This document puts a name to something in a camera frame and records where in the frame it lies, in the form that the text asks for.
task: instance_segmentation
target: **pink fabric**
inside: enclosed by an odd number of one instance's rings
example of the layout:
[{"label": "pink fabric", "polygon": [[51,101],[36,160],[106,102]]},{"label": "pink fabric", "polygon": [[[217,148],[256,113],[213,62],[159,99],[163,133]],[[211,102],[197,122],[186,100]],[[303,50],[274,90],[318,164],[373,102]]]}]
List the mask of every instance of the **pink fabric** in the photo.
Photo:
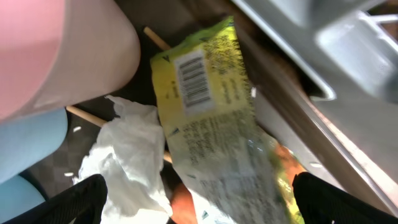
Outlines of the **pink fabric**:
[{"label": "pink fabric", "polygon": [[0,120],[45,81],[61,43],[64,1],[0,1]]}]

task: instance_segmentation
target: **plastic packaging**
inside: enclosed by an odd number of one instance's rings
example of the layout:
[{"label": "plastic packaging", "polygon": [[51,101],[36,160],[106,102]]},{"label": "plastic packaging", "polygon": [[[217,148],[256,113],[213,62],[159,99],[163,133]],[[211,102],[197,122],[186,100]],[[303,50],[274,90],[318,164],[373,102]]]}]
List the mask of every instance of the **plastic packaging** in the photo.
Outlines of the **plastic packaging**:
[{"label": "plastic packaging", "polygon": [[198,223],[289,223],[270,154],[277,142],[254,117],[229,18],[151,60],[160,121]]},{"label": "plastic packaging", "polygon": [[166,223],[172,215],[160,178],[164,134],[155,106],[107,96],[120,118],[106,123],[74,183],[101,174],[108,187],[101,223]]}]

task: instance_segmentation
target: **yellow plastic wrapper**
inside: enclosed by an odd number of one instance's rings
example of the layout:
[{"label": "yellow plastic wrapper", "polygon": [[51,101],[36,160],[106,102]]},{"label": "yellow plastic wrapper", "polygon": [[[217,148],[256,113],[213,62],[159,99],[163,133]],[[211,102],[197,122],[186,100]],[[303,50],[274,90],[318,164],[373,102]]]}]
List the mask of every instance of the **yellow plastic wrapper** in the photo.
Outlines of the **yellow plastic wrapper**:
[{"label": "yellow plastic wrapper", "polygon": [[255,122],[233,18],[156,55],[151,67],[173,167],[198,223],[291,223],[270,156],[278,143]]}]

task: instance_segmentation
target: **crumpled tissue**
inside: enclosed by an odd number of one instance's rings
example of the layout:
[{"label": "crumpled tissue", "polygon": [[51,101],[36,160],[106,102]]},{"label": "crumpled tissue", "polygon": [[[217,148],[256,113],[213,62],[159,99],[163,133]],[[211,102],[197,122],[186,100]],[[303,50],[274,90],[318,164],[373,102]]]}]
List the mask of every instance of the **crumpled tissue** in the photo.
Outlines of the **crumpled tissue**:
[{"label": "crumpled tissue", "polygon": [[73,182],[93,174],[105,178],[108,198],[101,223],[166,223],[172,209],[160,178],[165,138],[157,108],[107,98],[120,118],[101,128]]}]

